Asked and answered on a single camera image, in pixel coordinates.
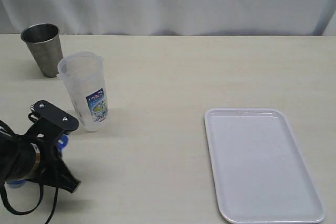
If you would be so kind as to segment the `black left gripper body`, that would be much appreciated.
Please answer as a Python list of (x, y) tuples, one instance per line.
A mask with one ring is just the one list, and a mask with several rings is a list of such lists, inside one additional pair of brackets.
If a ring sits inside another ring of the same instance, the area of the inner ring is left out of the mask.
[(62, 154), (58, 151), (57, 142), (40, 140), (37, 148), (39, 150), (39, 164), (33, 174), (28, 176), (28, 180), (33, 183), (54, 186), (54, 162), (62, 161)]

